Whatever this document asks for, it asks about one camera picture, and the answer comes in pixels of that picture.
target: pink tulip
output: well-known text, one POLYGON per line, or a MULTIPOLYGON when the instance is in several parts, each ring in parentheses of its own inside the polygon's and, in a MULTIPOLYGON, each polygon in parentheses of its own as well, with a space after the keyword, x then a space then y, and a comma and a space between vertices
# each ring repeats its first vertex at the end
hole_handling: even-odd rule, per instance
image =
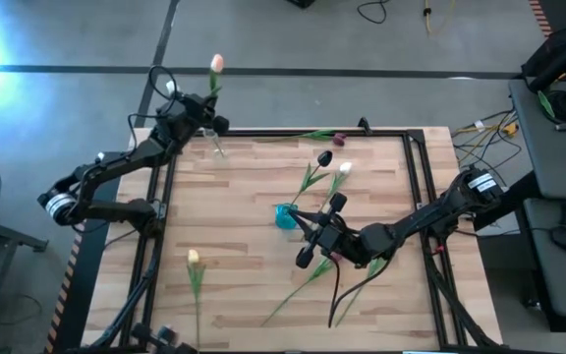
POLYGON ((221 74, 223 69, 224 58, 219 54, 215 54, 213 56, 213 60, 211 61, 211 71, 215 74, 221 74))

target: wooden board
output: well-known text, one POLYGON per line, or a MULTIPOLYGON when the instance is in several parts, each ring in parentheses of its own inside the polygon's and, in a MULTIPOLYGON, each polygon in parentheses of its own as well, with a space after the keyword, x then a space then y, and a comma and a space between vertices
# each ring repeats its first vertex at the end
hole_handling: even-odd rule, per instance
MULTIPOLYGON (((440 193, 458 172, 449 131, 424 130, 440 193)), ((137 135, 141 141, 148 129, 137 130, 137 135)), ((349 226, 398 220, 414 210, 400 138, 349 138, 345 147, 307 140, 263 144, 252 138, 222 138, 222 144, 226 159, 215 157, 204 139, 193 139, 179 158, 152 315, 155 330, 172 325, 181 340, 196 345, 195 301, 186 270, 186 254, 196 249, 207 266, 201 293, 202 350, 437 349, 418 236, 408 239, 388 270, 366 286, 337 328, 326 325, 335 271, 307 286, 260 326, 307 279, 320 257, 307 270, 295 267, 304 245, 301 231, 275 227, 275 205, 294 198, 307 163, 315 165, 328 148, 334 158, 326 171, 353 162, 341 188, 349 198, 342 212, 349 226)), ((419 177, 424 186, 420 169, 419 177)), ((118 200, 144 198, 148 178, 149 170, 122 178, 118 200)), ((300 209, 316 210, 329 183, 326 178, 303 194, 297 201, 300 209)), ((108 240, 129 228, 111 226, 108 240)), ((467 224, 462 228, 472 230, 467 224)), ((84 343, 95 340, 123 305, 136 244, 135 236, 104 252, 84 343)), ((500 340, 477 240, 455 234, 449 249, 461 301, 485 332, 500 340)), ((366 269, 355 270, 343 261, 340 291, 366 276, 366 269)), ((452 331, 446 305, 444 312, 452 331)))

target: green leaf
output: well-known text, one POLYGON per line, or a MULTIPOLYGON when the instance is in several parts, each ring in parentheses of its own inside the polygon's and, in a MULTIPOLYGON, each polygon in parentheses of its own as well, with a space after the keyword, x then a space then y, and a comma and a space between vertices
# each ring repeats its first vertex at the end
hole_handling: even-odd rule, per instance
POLYGON ((318 266, 313 270, 313 273, 310 275, 310 280, 316 280, 326 272, 330 271, 333 267, 333 263, 327 257, 322 257, 322 260, 318 264, 318 266))
POLYGON ((322 178, 328 176, 328 173, 322 173, 319 174, 317 176, 313 176, 311 177, 311 179, 309 180, 309 182, 307 183, 307 188, 311 187, 313 184, 315 184, 317 181, 321 180, 322 178))
POLYGON ((538 92, 538 100, 540 101, 540 105, 545 109, 545 112, 547 112, 549 117, 556 118, 556 116, 554 115, 554 110, 553 108, 551 108, 551 104, 549 103, 547 96, 542 91, 538 92))
POLYGON ((333 134, 333 132, 334 131, 331 129, 324 129, 315 132, 300 134, 293 137, 282 137, 282 138, 272 138, 272 139, 263 138, 263 139, 255 139, 255 141, 258 143, 275 143, 275 142, 283 142, 286 140, 305 138, 305 139, 313 139, 321 142, 328 142, 331 140, 330 135, 333 134))
POLYGON ((340 186, 347 179, 348 175, 342 173, 336 173, 333 175, 333 180, 331 180, 331 187, 329 187, 329 193, 327 193, 326 198, 329 200, 335 192, 340 189, 340 186))
POLYGON ((306 285, 308 285, 312 281, 318 279, 320 276, 322 276, 326 272, 330 271, 332 268, 333 268, 333 262, 330 259, 328 259, 327 257, 322 257, 322 260, 320 261, 318 266, 313 270, 313 273, 310 275, 310 277, 307 279, 307 281, 305 281, 303 283, 303 285, 299 286, 298 289, 292 291, 292 293, 290 293, 290 295, 288 295, 279 304, 279 306, 277 306, 276 309, 274 309, 274 311, 270 314, 270 316, 268 316, 267 319, 265 319, 265 321, 263 321, 261 326, 264 326, 265 324, 267 324, 268 321, 270 321, 279 311, 281 311, 283 306, 285 306, 285 304, 287 304, 292 299, 292 297, 294 295, 296 295, 301 289, 303 289, 306 285))
MULTIPOLYGON (((372 260, 370 262, 370 265, 368 266, 368 277, 375 275, 385 265, 386 262, 387 261, 384 260, 384 259, 374 259, 374 260, 372 260)), ((349 309, 351 309, 351 306, 353 306, 353 303, 355 302, 355 300, 357 300, 358 295, 360 295, 360 293, 362 292, 362 289, 364 289, 363 286, 361 288, 359 288, 358 291, 355 292, 353 299, 351 299, 351 301, 347 304, 346 308, 344 309, 344 312, 342 313, 342 315, 340 316, 338 321, 335 323, 335 326, 340 325, 342 320, 344 320, 344 317, 349 312, 349 309)))
POLYGON ((305 171, 305 177, 303 177, 303 184, 301 185, 301 192, 304 192, 305 189, 308 187, 308 183, 310 182, 311 178, 311 164, 307 164, 307 171, 305 171))
POLYGON ((212 96, 216 96, 218 92, 220 92, 220 90, 222 89, 222 87, 217 87, 211 90, 211 95, 212 96))
POLYGON ((283 301, 281 301, 279 306, 277 306, 276 309, 274 309, 274 311, 272 311, 270 316, 268 316, 267 319, 265 319, 265 321, 263 321, 261 323, 261 326, 264 326, 265 324, 267 324, 268 321, 270 321, 276 314, 278 314, 279 311, 281 311, 281 309, 283 309, 283 306, 285 306, 285 304, 287 304, 292 299, 292 297, 294 295, 296 295, 296 293, 301 291, 301 289, 303 289, 305 287, 305 285, 309 284, 311 281, 312 281, 312 279, 308 279, 306 282, 303 283, 303 285, 299 286, 296 290, 292 291, 290 293, 290 295, 288 295, 285 299, 283 299, 283 301))

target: gray floor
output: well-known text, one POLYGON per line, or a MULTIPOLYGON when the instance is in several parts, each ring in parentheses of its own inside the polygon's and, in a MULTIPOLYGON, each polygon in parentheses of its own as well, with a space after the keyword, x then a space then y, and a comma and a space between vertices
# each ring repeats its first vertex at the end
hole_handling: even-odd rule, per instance
MULTIPOLYGON (((206 66, 215 52, 237 68, 330 68, 517 72, 542 35, 527 1, 458 2, 445 31, 428 38, 423 4, 392 0, 382 26, 356 12, 363 1, 317 0, 300 11, 283 0, 183 0, 163 64, 206 66)), ((0 64, 148 65, 169 0, 0 1, 0 64)), ((448 1, 432 1, 434 22, 448 1)), ((0 347, 42 350, 73 234, 35 202, 56 179, 100 150, 128 140, 126 115, 136 111, 144 75, 0 74, 0 222, 50 240, 46 253, 20 248, 6 278, 0 317, 25 315, 36 297, 44 311, 23 325, 0 327, 0 347)), ((203 90, 205 77, 178 78, 203 90)), ((233 126, 449 126, 509 109, 506 81, 224 77, 220 114, 233 126)), ((161 103, 158 97, 151 107, 161 103)), ((523 146, 521 137, 514 140, 523 146)), ((486 160, 514 151, 499 144, 486 160)), ((523 151, 499 168, 512 183, 530 170, 523 151)), ((492 270, 493 301, 504 341, 518 348, 566 352, 566 334, 549 333, 522 309, 515 272, 492 270)))

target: table leg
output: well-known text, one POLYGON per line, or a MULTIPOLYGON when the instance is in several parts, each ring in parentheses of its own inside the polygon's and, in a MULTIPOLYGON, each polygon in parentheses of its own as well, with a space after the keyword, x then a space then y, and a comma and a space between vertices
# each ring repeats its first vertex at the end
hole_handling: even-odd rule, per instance
POLYGON ((535 171, 528 173, 510 186, 508 192, 501 196, 501 204, 498 207, 476 215, 473 222, 476 231, 487 227, 502 216, 515 211, 521 207, 523 201, 528 198, 542 198, 540 190, 538 189, 535 171))
POLYGON ((34 248, 37 252, 45 251, 47 248, 47 241, 39 240, 35 237, 29 236, 25 233, 15 231, 11 228, 0 225, 0 237, 7 238, 9 240, 17 241, 20 244, 28 245, 34 248))

